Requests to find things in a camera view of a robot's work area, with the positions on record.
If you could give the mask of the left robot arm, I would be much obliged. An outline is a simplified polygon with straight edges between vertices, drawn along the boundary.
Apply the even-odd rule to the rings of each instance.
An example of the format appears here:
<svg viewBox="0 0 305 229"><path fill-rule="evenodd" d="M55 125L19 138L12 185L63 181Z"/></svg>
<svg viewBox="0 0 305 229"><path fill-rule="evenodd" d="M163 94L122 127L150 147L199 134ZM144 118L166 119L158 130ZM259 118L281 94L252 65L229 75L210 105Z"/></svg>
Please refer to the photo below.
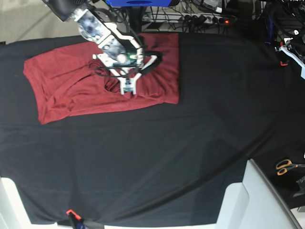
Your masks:
<svg viewBox="0 0 305 229"><path fill-rule="evenodd" d="M264 7L267 34L286 67L296 62L305 73L305 2L303 0L267 0Z"/></svg>

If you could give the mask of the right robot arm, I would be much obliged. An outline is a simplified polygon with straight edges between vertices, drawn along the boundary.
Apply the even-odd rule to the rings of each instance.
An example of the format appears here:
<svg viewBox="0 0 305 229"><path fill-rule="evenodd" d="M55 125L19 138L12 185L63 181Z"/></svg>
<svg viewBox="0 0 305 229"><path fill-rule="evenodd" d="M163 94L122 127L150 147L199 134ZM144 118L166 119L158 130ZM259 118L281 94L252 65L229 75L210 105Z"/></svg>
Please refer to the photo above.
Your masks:
<svg viewBox="0 0 305 229"><path fill-rule="evenodd" d="M121 94L136 94L137 81L162 61L160 52L145 51L140 36L129 25L126 32L118 29L118 23L127 22L113 9L98 9L89 0L45 0L44 4L61 21L76 22L81 36L98 46L101 53L92 57L102 66L94 71L102 77L116 78Z"/></svg>

